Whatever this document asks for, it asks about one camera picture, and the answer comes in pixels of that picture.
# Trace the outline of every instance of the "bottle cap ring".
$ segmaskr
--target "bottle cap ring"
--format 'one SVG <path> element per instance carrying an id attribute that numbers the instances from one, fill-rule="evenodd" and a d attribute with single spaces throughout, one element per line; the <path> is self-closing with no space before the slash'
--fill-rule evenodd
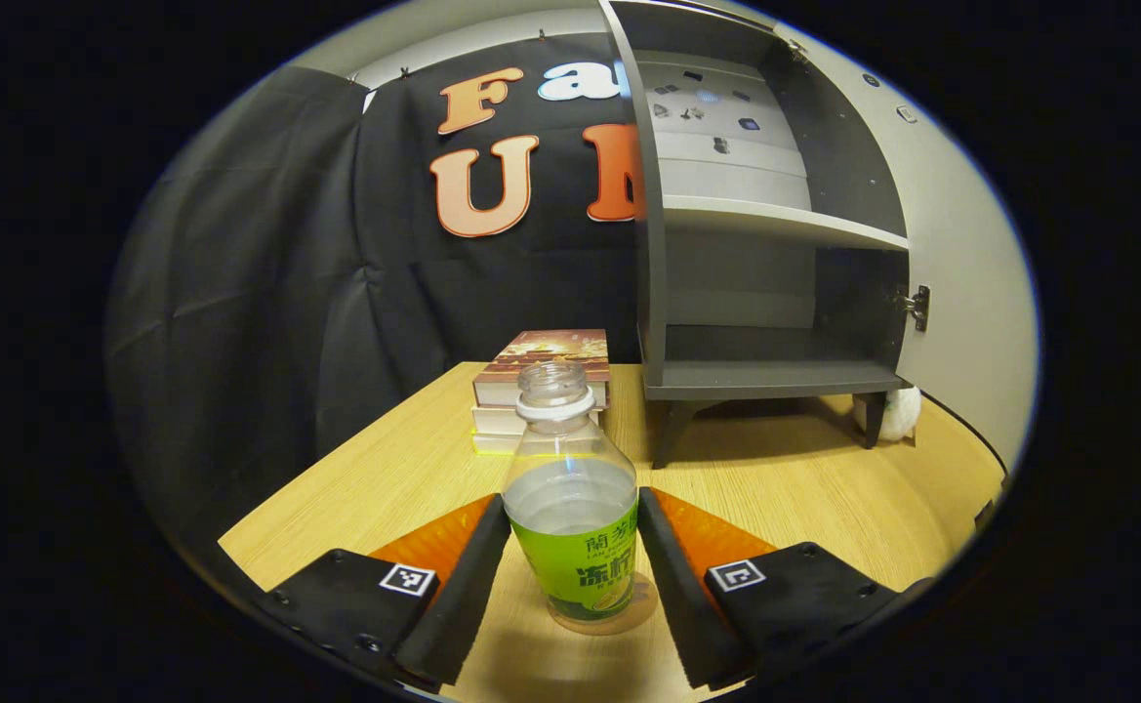
<path id="1" fill-rule="evenodd" d="M 591 390 L 590 386 L 584 388 L 584 390 L 588 393 L 584 393 L 584 396 L 574 403 L 553 405 L 551 409 L 535 409 L 535 406 L 524 403 L 523 397 L 518 396 L 517 417 L 524 420 L 569 420 L 575 415 L 582 415 L 597 406 L 596 393 Z"/>

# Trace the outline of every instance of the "sticker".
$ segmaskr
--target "sticker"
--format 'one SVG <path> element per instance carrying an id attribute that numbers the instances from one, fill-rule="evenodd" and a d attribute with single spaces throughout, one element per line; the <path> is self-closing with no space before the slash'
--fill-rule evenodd
<path id="1" fill-rule="evenodd" d="M 766 580 L 766 574 L 762 574 L 761 569 L 758 569 L 756 565 L 747 559 L 729 565 L 712 566 L 709 573 L 713 574 L 713 580 L 717 580 L 722 592 L 737 591 L 739 588 L 756 585 Z"/>
<path id="2" fill-rule="evenodd" d="M 636 577 L 636 503 L 613 524 L 583 534 L 543 534 L 510 519 L 540 588 L 569 619 L 599 620 L 631 601 Z"/>
<path id="3" fill-rule="evenodd" d="M 422 596 L 435 574 L 435 571 L 420 569 L 418 566 L 393 565 L 393 571 L 388 571 L 388 575 L 380 580 L 379 587 L 408 596 Z"/>

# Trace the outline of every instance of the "stack of books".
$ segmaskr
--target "stack of books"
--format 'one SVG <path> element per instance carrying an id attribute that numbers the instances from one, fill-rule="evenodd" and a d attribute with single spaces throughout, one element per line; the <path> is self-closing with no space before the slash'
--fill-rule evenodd
<path id="1" fill-rule="evenodd" d="M 526 429 L 517 417 L 517 374 L 526 366 L 556 359 L 583 364 L 588 386 L 597 397 L 589 418 L 600 423 L 600 411 L 609 406 L 609 348 L 602 329 L 527 330 L 496 355 L 476 377 L 476 427 L 471 439 L 479 454 L 512 454 Z"/>

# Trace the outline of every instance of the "white letter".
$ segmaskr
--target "white letter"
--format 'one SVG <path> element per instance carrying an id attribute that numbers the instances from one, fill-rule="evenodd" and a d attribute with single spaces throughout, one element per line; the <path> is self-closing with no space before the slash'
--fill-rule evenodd
<path id="1" fill-rule="evenodd" d="M 552 79 L 540 86 L 539 95 L 544 99 L 605 99 L 620 92 L 613 71 L 601 64 L 563 64 L 549 68 L 543 76 Z"/>

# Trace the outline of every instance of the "cabinet shelf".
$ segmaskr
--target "cabinet shelf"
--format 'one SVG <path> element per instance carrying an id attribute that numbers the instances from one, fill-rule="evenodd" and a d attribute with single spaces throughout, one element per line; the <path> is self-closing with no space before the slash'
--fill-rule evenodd
<path id="1" fill-rule="evenodd" d="M 893 369 L 815 329 L 671 325 L 652 399 L 836 396 L 908 386 Z"/>
<path id="2" fill-rule="evenodd" d="M 667 227 L 696 228 L 705 231 L 706 236 L 713 232 L 741 232 L 816 247 L 908 251 L 905 237 L 811 210 L 695 195 L 666 195 L 663 205 Z"/>

